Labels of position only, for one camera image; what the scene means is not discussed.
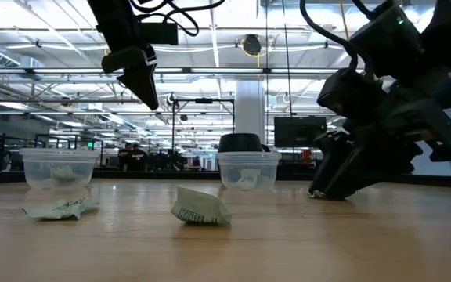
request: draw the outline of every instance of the clear plastic container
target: clear plastic container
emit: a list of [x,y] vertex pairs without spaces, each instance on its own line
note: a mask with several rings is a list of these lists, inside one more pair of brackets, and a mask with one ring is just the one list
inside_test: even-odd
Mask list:
[[33,189],[73,190],[92,178],[98,151],[20,149],[27,184]]
[[218,153],[220,177],[225,187],[241,190],[269,190],[276,181],[280,153]]

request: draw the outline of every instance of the white pillar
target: white pillar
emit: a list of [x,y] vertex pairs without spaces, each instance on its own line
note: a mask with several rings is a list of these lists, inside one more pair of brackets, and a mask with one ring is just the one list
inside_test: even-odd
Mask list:
[[235,106],[235,132],[255,133],[265,144],[265,95],[262,81],[238,81]]

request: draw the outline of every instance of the man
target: man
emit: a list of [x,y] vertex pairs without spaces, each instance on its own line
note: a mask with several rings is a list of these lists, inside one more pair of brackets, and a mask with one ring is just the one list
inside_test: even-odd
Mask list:
[[128,163],[130,162],[130,152],[132,151],[132,145],[130,143],[126,143],[124,145],[124,149],[119,150],[117,152],[117,157],[119,157],[119,164],[121,166],[121,170],[126,172],[128,170]]
[[128,170],[131,172],[144,172],[147,164],[147,153],[139,149],[139,144],[133,144],[133,150],[129,154],[130,164]]

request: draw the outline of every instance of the crumpled wrapper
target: crumpled wrapper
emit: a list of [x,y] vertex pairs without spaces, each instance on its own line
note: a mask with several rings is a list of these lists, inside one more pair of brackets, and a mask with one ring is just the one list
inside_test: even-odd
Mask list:
[[79,198],[74,201],[60,200],[40,208],[23,208],[23,212],[33,219],[66,219],[74,216],[81,219],[81,213],[98,209],[99,203],[92,199]]
[[177,201],[171,213],[183,222],[198,224],[229,225],[233,213],[217,197],[177,187]]

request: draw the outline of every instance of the table surface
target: table surface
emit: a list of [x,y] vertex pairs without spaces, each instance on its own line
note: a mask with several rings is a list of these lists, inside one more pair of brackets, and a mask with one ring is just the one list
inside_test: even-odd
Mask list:
[[[233,224],[177,220],[176,185],[220,196]],[[43,191],[1,184],[0,281],[451,281],[451,188],[381,183],[348,201],[307,188],[93,180],[97,213],[53,222],[21,209],[47,201]]]

